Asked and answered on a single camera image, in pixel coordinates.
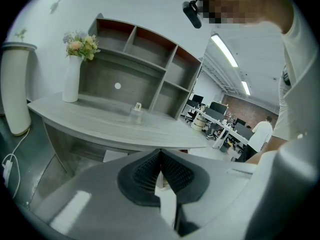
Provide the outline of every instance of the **flower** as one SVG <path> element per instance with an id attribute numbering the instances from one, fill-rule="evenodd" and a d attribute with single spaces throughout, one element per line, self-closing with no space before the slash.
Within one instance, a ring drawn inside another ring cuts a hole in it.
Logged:
<path id="1" fill-rule="evenodd" d="M 94 40 L 92 39 L 91 36 L 87 35 L 85 38 L 84 38 L 84 41 L 88 42 L 90 45 L 93 44 Z"/>
<path id="2" fill-rule="evenodd" d="M 99 53 L 98 41 L 95 35 L 89 36 L 83 31 L 67 32 L 64 34 L 63 42 L 66 44 L 67 56 L 78 56 L 84 61 L 93 60 Z"/>
<path id="3" fill-rule="evenodd" d="M 88 43 L 85 44 L 84 46 L 87 50 L 92 50 L 92 46 Z"/>
<path id="4" fill-rule="evenodd" d="M 71 34 L 69 32 L 65 33 L 64 37 L 63 37 L 63 43 L 66 44 L 67 42 L 69 42 L 71 40 L 72 40 Z"/>
<path id="5" fill-rule="evenodd" d="M 84 39 L 88 34 L 86 32 L 83 32 L 83 31 L 80 31 L 78 36 L 81 38 L 81 39 Z"/>
<path id="6" fill-rule="evenodd" d="M 69 44 L 69 48 L 72 50 L 78 50 L 81 47 L 82 43 L 80 41 L 73 41 Z"/>

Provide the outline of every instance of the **shelf compartment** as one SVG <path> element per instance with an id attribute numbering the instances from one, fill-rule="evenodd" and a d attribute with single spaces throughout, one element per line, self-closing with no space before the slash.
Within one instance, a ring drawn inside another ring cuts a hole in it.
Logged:
<path id="1" fill-rule="evenodd" d="M 137 27 L 125 52 L 165 68 L 176 44 L 150 30 Z"/>
<path id="2" fill-rule="evenodd" d="M 110 19 L 96 19 L 99 48 L 123 51 L 135 26 Z"/>
<path id="3" fill-rule="evenodd" d="M 164 76 L 152 68 L 112 54 L 97 53 L 95 59 L 82 63 L 79 93 L 115 100 L 149 109 L 157 86 Z"/>
<path id="4" fill-rule="evenodd" d="M 197 58 L 178 47 L 172 62 L 168 66 L 165 80 L 190 90 L 198 76 L 197 72 L 200 65 L 201 62 Z"/>
<path id="5" fill-rule="evenodd" d="M 147 61 L 145 59 L 141 59 L 139 57 L 136 57 L 136 56 L 133 56 L 131 54 L 128 54 L 128 53 L 125 53 L 125 52 L 122 52 L 122 51 L 117 51 L 117 50 L 112 50 L 112 49 L 105 49 L 105 48 L 100 48 L 101 49 L 101 52 L 100 53 L 96 53 L 95 54 L 95 57 L 100 57 L 101 54 L 111 54 L 111 55 L 115 55 L 115 56 L 119 56 L 121 58 L 124 58 L 124 59 L 127 59 L 129 61 L 132 61 L 134 63 L 137 63 L 137 64 L 140 64 L 142 66 L 146 66 L 148 68 L 151 68 L 155 71 L 158 71 L 158 72 L 161 72 L 161 73 L 164 73 L 166 72 L 166 69 L 157 65 L 157 64 L 154 64 L 150 61 Z"/>
<path id="6" fill-rule="evenodd" d="M 189 92 L 164 82 L 156 99 L 153 111 L 177 119 L 185 106 Z"/>
<path id="7" fill-rule="evenodd" d="M 168 85 L 171 85 L 172 87 L 178 88 L 178 89 L 181 90 L 181 91 L 184 91 L 184 92 L 187 92 L 187 93 L 190 92 L 189 90 L 187 90 L 187 89 L 185 89 L 185 88 L 183 88 L 183 87 L 181 87 L 181 86 L 179 86 L 179 85 L 177 85 L 177 84 L 175 84 L 175 83 L 173 83 L 173 82 L 171 82 L 171 81 L 165 80 L 164 82 L 165 82 L 166 84 L 168 84 Z"/>

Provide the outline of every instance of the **fluorescent light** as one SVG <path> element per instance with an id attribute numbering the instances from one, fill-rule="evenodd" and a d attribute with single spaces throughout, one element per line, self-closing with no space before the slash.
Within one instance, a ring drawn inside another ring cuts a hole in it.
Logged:
<path id="1" fill-rule="evenodd" d="M 232 56 L 231 52 L 226 47 L 224 42 L 220 39 L 220 37 L 217 34 L 214 34 L 213 36 L 211 36 L 211 39 L 220 48 L 220 50 L 223 52 L 224 56 L 226 56 L 226 58 L 228 59 L 228 61 L 231 64 L 231 66 L 234 68 L 237 68 L 238 64 L 236 63 L 235 58 Z"/>
<path id="2" fill-rule="evenodd" d="M 241 83 L 242 83 L 242 85 L 243 85 L 243 88 L 244 88 L 244 90 L 245 90 L 245 93 L 248 94 L 248 95 L 250 95 L 250 91 L 249 91 L 247 82 L 242 81 Z"/>

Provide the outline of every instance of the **office desk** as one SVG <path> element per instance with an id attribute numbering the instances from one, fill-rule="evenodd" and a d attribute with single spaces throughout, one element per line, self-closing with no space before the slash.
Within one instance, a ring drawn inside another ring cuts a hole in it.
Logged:
<path id="1" fill-rule="evenodd" d="M 233 137 L 235 137 L 237 140 L 239 140 L 241 143 L 247 145 L 248 144 L 248 140 L 241 136 L 239 133 L 235 132 L 234 130 L 231 130 L 231 128 L 229 126 L 227 126 L 226 124 L 222 124 L 220 121 L 212 118 L 211 116 L 205 114 L 203 111 L 201 111 L 200 109 L 196 109 L 190 105 L 186 105 L 186 107 L 188 109 L 191 109 L 191 110 L 195 110 L 197 112 L 193 122 L 190 124 L 190 126 L 192 127 L 193 126 L 193 123 L 196 121 L 196 119 L 199 117 L 199 116 L 202 116 L 204 117 L 205 119 L 209 120 L 210 122 L 213 122 L 219 126 L 221 126 L 223 128 L 223 131 L 222 133 L 220 134 L 220 136 L 216 139 L 215 143 L 212 145 L 212 148 L 219 148 L 223 143 L 224 141 L 226 140 L 226 138 L 228 137 L 228 135 L 232 135 Z M 222 141 L 220 141 L 222 139 L 222 136 L 225 134 L 225 132 L 228 131 L 228 133 L 225 135 L 225 137 L 223 138 Z"/>
<path id="2" fill-rule="evenodd" d="M 143 112 L 141 123 L 130 123 L 129 104 L 79 94 L 73 103 L 56 93 L 35 100 L 29 108 L 44 121 L 49 140 L 62 166 L 71 175 L 77 158 L 102 162 L 106 151 L 132 154 L 152 149 L 205 148 L 206 143 L 187 125 Z"/>

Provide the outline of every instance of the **computer monitor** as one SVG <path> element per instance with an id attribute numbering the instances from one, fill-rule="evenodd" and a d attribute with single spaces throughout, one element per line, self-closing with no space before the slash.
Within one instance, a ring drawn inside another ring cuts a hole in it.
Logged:
<path id="1" fill-rule="evenodd" d="M 254 135 L 254 133 L 250 129 L 248 129 L 241 123 L 237 123 L 233 130 L 236 131 L 241 136 L 245 137 L 247 140 L 250 140 L 252 135 Z"/>
<path id="2" fill-rule="evenodd" d="M 194 107 L 194 108 L 197 108 L 199 106 L 199 103 L 194 101 L 194 100 L 191 100 L 191 99 L 188 99 L 186 101 L 187 105 L 191 106 L 191 107 Z"/>
<path id="3" fill-rule="evenodd" d="M 246 125 L 246 122 L 245 122 L 245 121 L 243 121 L 243 120 L 241 120 L 241 119 L 239 119 L 239 118 L 237 118 L 237 119 L 236 119 L 236 121 L 235 121 L 235 124 L 234 124 L 234 125 L 237 125 L 237 123 L 242 124 L 243 126 L 245 126 L 245 125 Z"/>
<path id="4" fill-rule="evenodd" d="M 220 114 L 225 114 L 227 106 L 220 104 L 218 102 L 211 102 L 210 109 L 219 112 Z"/>
<path id="5" fill-rule="evenodd" d="M 193 100 L 194 102 L 198 102 L 199 104 L 202 103 L 202 100 L 203 100 L 203 99 L 204 99 L 204 97 L 199 96 L 199 95 L 193 95 L 193 98 L 192 98 L 192 100 Z"/>
<path id="6" fill-rule="evenodd" d="M 209 117 L 212 117 L 213 119 L 216 119 L 220 122 L 222 122 L 225 118 L 224 114 L 219 113 L 218 111 L 215 111 L 211 108 L 206 107 L 203 111 L 206 115 Z"/>

